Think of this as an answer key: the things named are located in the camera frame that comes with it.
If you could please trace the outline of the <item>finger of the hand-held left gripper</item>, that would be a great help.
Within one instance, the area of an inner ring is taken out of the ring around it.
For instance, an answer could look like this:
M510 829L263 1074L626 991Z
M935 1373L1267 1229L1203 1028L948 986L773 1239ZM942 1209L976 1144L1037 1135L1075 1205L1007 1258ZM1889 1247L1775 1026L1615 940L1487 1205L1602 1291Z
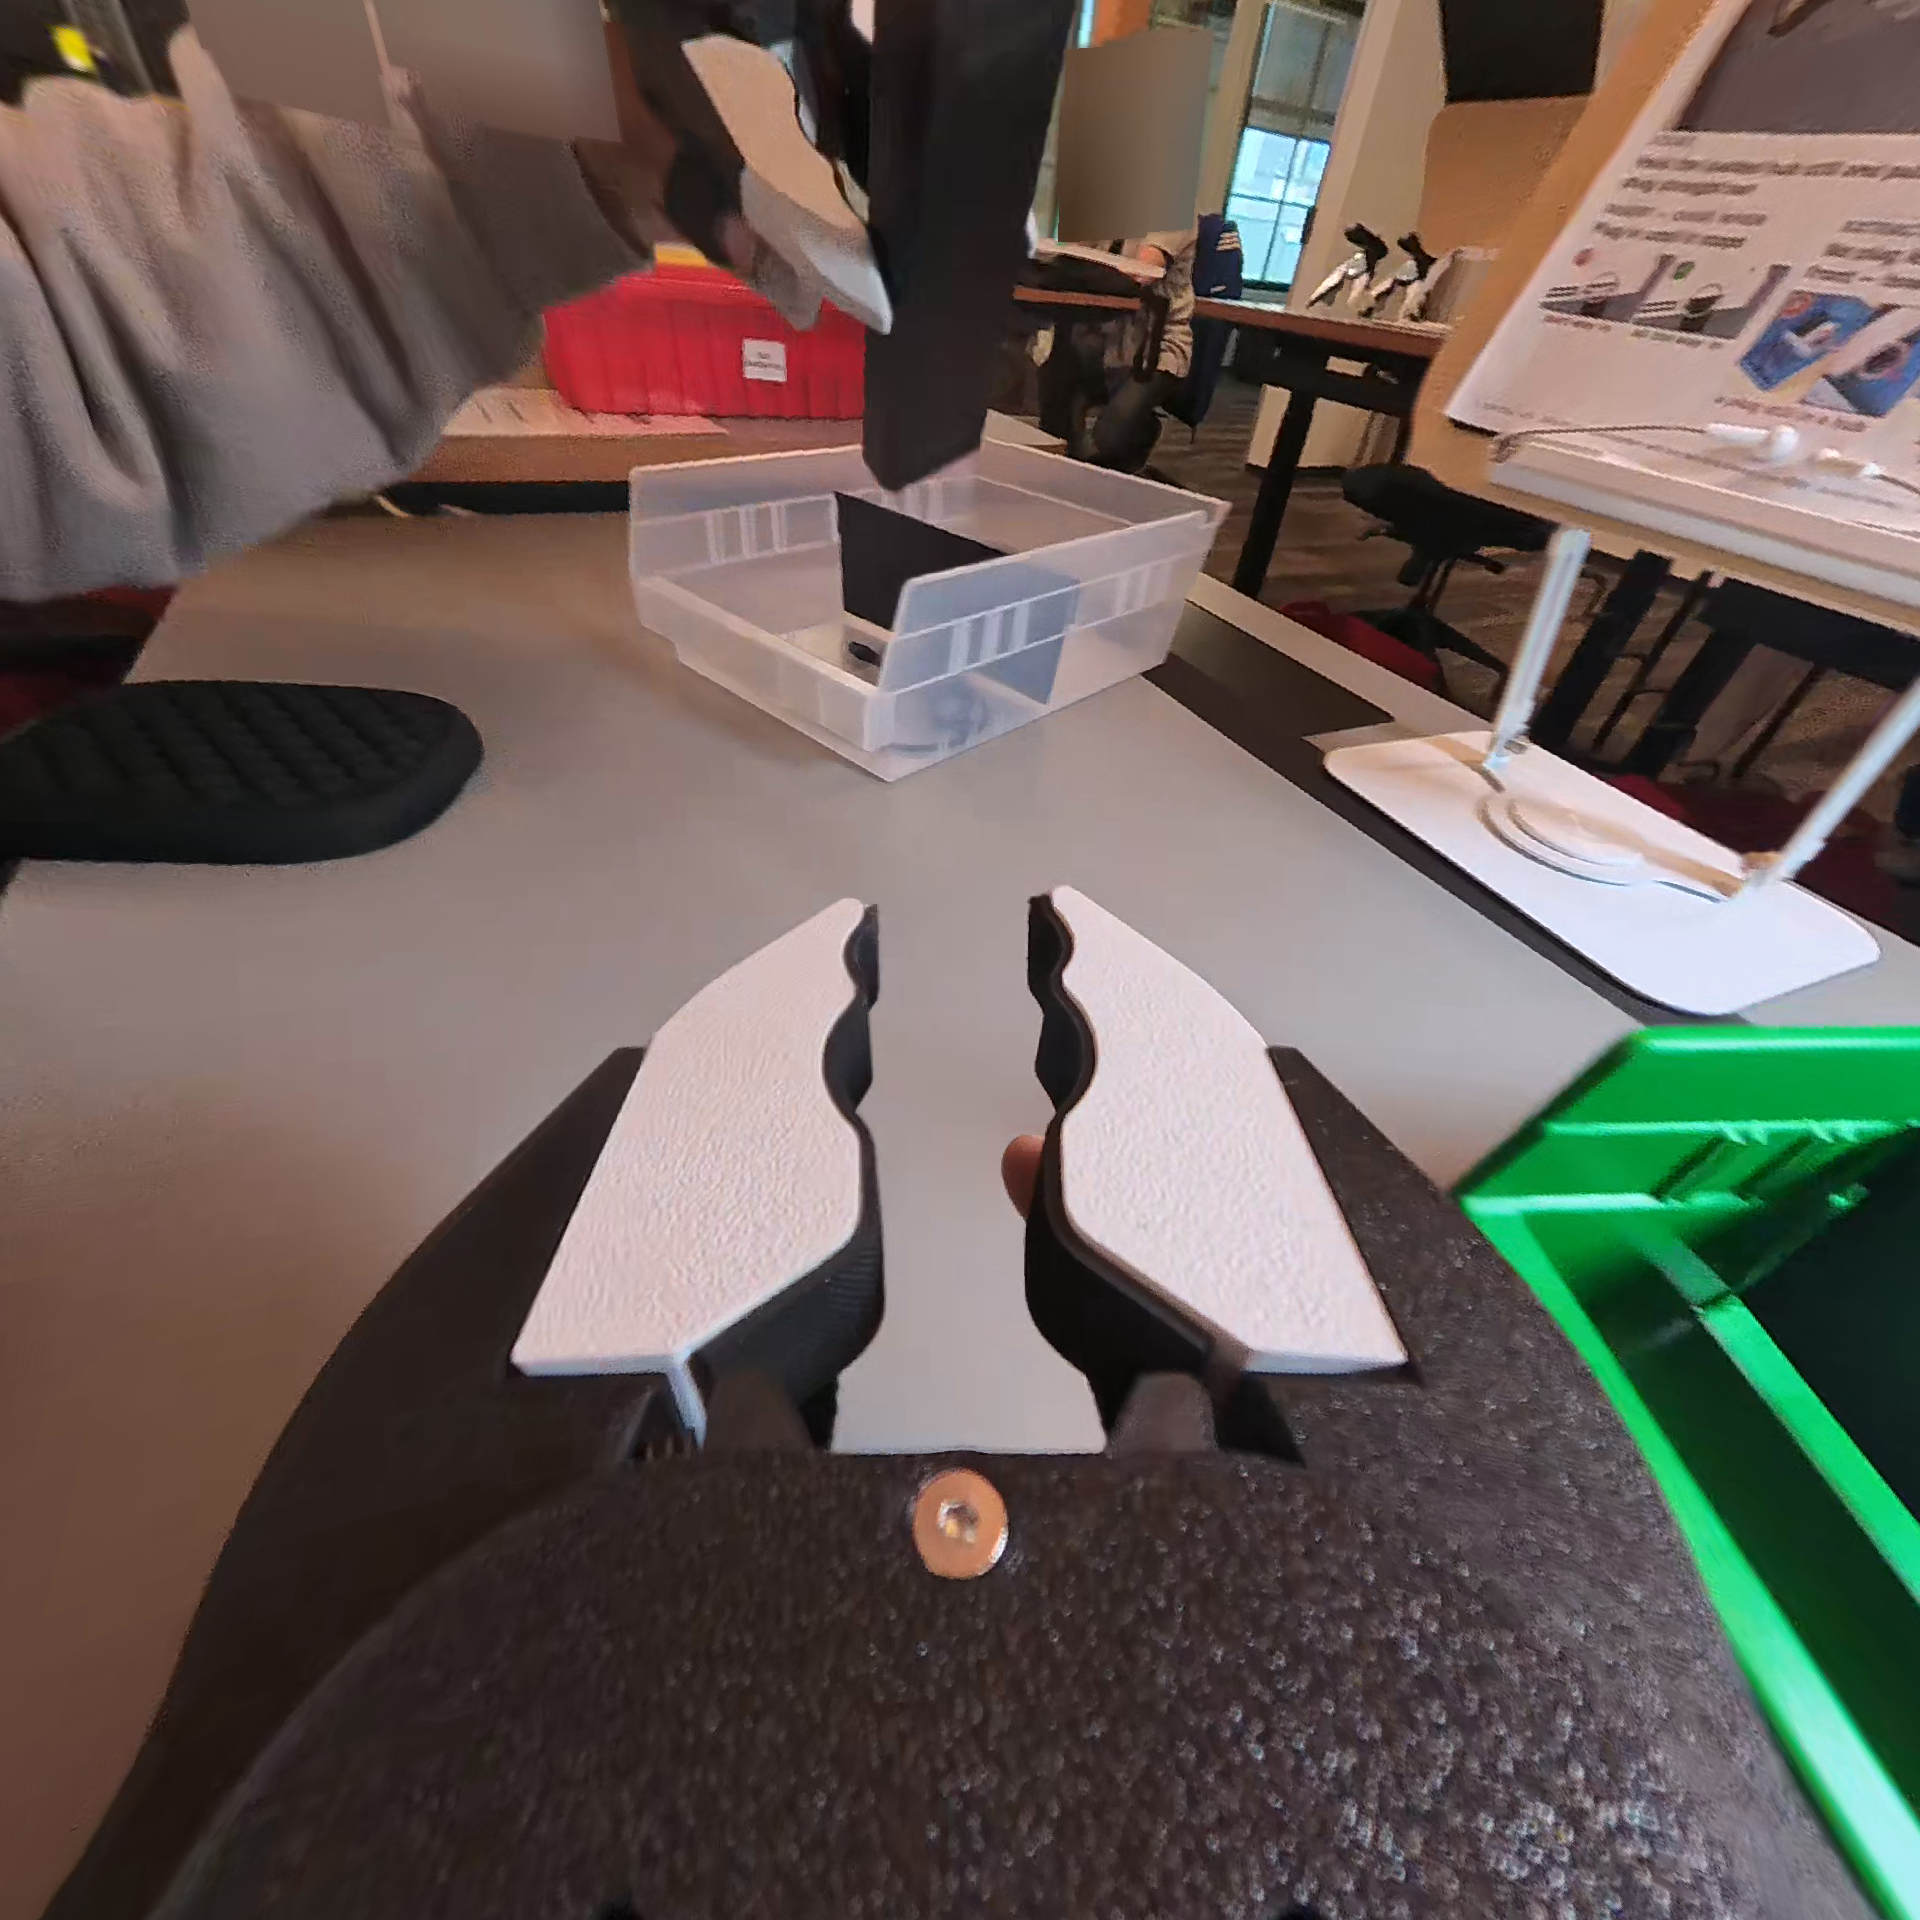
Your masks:
M835 161L817 147L781 55L705 33L661 58L661 86L661 117L675 130L668 209L682 239L705 252L736 223L787 267L805 318L834 303L866 328L891 332L877 241Z

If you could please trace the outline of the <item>black usb hub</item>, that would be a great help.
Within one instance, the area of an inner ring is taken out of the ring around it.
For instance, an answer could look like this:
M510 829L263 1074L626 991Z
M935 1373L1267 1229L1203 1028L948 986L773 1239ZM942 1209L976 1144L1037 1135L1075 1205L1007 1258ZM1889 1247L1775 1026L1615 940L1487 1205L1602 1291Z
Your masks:
M982 439L1075 3L879 3L869 230L891 300L869 332L864 456L902 493Z

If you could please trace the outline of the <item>glass window wall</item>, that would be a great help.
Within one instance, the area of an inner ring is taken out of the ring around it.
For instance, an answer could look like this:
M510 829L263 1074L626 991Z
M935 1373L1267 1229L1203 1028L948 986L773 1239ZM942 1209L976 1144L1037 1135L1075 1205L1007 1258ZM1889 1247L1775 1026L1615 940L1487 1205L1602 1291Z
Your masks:
M1353 19L1329 5L1263 5L1226 198L1248 290L1290 290L1300 275L1353 41Z

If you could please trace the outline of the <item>black office chair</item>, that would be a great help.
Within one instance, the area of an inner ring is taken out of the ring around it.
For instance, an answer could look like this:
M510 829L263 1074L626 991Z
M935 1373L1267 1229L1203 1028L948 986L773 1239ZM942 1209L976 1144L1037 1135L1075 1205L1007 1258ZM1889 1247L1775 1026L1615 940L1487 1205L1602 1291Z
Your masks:
M1361 616L1433 665L1440 665L1440 652L1450 652L1507 683L1508 665L1482 642L1450 627L1440 616L1438 601L1460 566L1501 573L1508 556L1541 550L1541 526L1532 517L1495 505L1492 498L1457 493L1424 468L1412 463L1350 468L1340 488L1350 505L1374 523L1374 534L1409 546L1409 561L1397 572L1397 581L1412 592L1409 604L1397 609L1370 609Z

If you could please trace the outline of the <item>clear plastic bin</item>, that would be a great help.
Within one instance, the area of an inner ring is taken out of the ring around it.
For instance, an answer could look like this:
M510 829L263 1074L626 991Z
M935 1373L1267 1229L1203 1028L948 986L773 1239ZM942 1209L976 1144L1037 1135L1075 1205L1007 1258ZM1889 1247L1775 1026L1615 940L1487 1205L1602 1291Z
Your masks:
M883 693L847 652L835 493L1077 578L1055 694L970 673ZM633 468L626 568L639 627L672 656L879 781L967 753L1155 669L1227 505L1216 496L982 439L889 493L855 446Z

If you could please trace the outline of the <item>printed instruction sheet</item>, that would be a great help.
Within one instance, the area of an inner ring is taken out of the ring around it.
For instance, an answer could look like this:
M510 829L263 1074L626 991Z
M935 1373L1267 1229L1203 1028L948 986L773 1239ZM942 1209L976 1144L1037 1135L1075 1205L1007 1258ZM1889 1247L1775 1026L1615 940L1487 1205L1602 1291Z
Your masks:
M1917 471L1917 3L1720 3L1450 417L1795 426Z

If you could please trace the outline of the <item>white document stand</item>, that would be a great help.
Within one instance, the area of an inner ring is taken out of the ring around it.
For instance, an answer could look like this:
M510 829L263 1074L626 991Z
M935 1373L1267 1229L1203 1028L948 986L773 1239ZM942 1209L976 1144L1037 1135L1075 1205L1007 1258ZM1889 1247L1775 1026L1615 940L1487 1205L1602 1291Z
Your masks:
M1327 774L1424 850L1630 991L1685 1014L1737 1014L1870 966L1879 937L1795 874L1917 732L1900 693L1863 753L1780 851L1732 851L1547 746L1553 642L1593 534L1692 558L1728 581L1880 609L1917 638L1917 493L1752 468L1698 437L1532 439L1488 456L1488 431L1450 417L1460 382L1529 292L1555 239L1645 109L1705 48L1720 3L1662 3L1593 91L1547 180L1508 227L1419 410L1413 456L1454 485L1553 526L1519 659L1500 710L1470 732L1383 737L1327 753Z

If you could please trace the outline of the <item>wooden background table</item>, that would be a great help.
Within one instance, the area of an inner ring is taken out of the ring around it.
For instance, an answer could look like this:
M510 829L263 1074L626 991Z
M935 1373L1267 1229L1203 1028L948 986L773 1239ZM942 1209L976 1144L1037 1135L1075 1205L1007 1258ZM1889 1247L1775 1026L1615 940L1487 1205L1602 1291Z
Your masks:
M1197 300L1197 320L1279 339L1278 378L1288 395L1279 426L1263 463L1248 537L1238 550L1235 592L1262 601L1283 528L1288 504L1304 471L1310 426L1322 400L1395 424L1393 456L1406 456L1419 397L1447 343L1445 324L1340 320L1259 300Z

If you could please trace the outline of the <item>black computer tower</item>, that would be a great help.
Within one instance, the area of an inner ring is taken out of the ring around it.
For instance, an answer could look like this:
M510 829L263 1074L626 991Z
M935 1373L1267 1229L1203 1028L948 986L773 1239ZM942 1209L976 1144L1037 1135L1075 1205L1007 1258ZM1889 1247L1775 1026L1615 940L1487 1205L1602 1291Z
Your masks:
M166 58L146 45L132 3L5 3L5 102L41 78L79 78L114 93L166 91Z

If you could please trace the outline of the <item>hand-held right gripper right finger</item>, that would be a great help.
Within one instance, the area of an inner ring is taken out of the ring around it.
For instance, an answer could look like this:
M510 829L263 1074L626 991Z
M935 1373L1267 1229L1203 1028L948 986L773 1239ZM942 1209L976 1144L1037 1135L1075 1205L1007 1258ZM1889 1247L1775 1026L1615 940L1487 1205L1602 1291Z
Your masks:
M1203 974L1058 885L1030 902L1038 1083L1030 1312L1090 1385L1412 1365L1294 1098Z

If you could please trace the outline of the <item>green plastic bin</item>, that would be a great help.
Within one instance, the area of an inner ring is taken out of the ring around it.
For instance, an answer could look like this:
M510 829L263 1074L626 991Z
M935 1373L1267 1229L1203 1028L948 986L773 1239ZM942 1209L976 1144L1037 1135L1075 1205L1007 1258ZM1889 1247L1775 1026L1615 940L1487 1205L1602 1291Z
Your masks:
M1645 1028L1460 1186L1632 1434L1883 1916L1917 1916L1917 1028Z

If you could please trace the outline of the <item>white paper sheet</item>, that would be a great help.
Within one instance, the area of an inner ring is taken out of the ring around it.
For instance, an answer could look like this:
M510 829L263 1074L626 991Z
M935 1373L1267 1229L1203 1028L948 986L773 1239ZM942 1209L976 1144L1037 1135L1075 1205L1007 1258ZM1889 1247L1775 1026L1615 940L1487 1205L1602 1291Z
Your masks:
M487 384L448 417L451 439L705 439L725 426L699 413L585 410L556 387Z

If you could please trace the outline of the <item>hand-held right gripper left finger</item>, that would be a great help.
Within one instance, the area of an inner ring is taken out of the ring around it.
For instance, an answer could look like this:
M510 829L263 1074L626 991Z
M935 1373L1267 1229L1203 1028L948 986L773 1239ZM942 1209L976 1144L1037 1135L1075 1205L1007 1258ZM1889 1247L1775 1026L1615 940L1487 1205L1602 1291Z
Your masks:
M516 1331L526 1378L655 1373L710 1434L725 1378L795 1405L883 1319L879 910L841 899L716 977L644 1049Z

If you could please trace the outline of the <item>black bin divider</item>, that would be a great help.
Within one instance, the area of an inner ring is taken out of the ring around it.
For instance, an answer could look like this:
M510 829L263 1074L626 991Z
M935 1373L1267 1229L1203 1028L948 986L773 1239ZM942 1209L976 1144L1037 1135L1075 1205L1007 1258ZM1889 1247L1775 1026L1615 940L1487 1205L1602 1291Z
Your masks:
M1046 706L1077 609L1077 578L944 526L835 493L842 612L877 629L847 652L883 693L970 673Z

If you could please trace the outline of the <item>red plastic bin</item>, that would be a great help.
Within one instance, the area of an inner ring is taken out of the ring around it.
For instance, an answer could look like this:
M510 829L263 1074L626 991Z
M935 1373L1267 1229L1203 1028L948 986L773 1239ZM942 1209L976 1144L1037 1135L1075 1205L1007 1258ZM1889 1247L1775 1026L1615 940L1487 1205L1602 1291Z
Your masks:
M549 308L541 364L581 410L855 421L866 328L834 303L809 325L710 263L658 263Z

